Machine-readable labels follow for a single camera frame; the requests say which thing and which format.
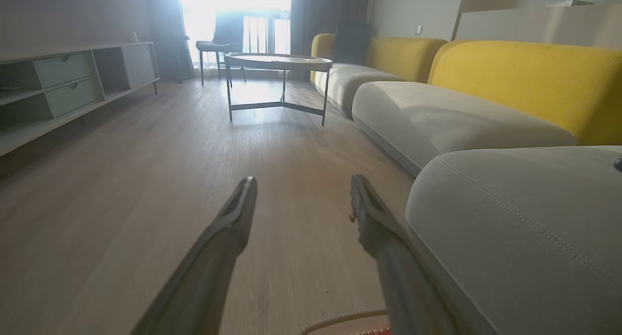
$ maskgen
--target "yellow sofa backrest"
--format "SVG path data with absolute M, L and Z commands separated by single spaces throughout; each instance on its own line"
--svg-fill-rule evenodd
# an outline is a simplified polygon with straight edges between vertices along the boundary
M 500 103 L 568 130 L 579 144 L 622 144 L 622 51 L 454 41 L 428 83 Z
M 438 38 L 371 38 L 367 49 L 368 67 L 400 76 L 406 81 L 426 82 L 438 49 L 447 43 Z M 311 56 L 333 58 L 335 34 L 319 34 L 311 43 Z M 315 72 L 311 71 L 311 81 Z

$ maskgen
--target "round coffee table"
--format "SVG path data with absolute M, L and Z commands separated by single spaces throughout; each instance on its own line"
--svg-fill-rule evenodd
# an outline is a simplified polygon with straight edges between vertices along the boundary
M 283 94 L 278 102 L 255 103 L 255 104 L 236 104 L 231 105 L 231 66 L 269 69 L 283 71 Z M 328 76 L 333 61 L 324 58 L 313 58 L 312 56 L 289 55 L 289 54 L 266 54 L 266 53 L 229 53 L 225 55 L 225 68 L 227 75 L 227 98 L 229 98 L 229 120 L 233 121 L 231 111 L 243 109 L 257 109 L 258 107 L 283 106 L 289 109 L 304 111 L 305 113 L 317 114 L 322 116 L 322 126 L 326 118 L 327 93 L 324 93 L 324 109 L 302 106 L 285 102 L 285 71 L 324 71 L 326 72 L 326 89 L 328 91 Z

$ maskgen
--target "sheer curtain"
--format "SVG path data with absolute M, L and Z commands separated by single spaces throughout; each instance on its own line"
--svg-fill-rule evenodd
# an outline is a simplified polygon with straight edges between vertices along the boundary
M 274 19 L 274 52 L 289 53 L 291 0 L 180 0 L 180 2 L 184 12 L 186 34 L 190 38 L 190 56 L 196 69 L 199 63 L 196 41 L 212 40 L 218 11 L 248 13 L 244 18 L 244 52 L 269 51 L 267 21 Z M 207 73 L 213 73 L 213 69 L 216 68 L 215 53 L 205 53 L 204 63 L 207 65 Z

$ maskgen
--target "cabinet top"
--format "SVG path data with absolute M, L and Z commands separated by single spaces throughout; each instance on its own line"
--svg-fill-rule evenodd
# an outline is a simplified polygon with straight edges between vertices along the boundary
M 99 45 L 65 45 L 51 47 L 32 47 L 28 49 L 18 49 L 14 51 L 0 52 L 0 64 L 24 62 L 26 60 L 35 60 L 47 58 L 48 56 L 68 54 L 83 51 L 95 51 L 98 49 L 109 49 L 135 45 L 151 45 L 153 42 L 122 42 L 122 43 L 106 43 Z

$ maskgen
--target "green drawer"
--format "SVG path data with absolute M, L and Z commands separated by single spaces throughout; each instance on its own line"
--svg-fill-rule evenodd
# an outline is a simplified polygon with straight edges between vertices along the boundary
M 35 60 L 45 87 L 91 76 L 91 54 L 78 53 Z
M 49 91 L 47 99 L 50 102 L 50 107 L 52 107 L 52 114 L 58 118 L 58 116 L 67 114 L 81 106 L 95 102 L 98 98 L 97 90 L 97 83 L 89 78 L 73 85 Z

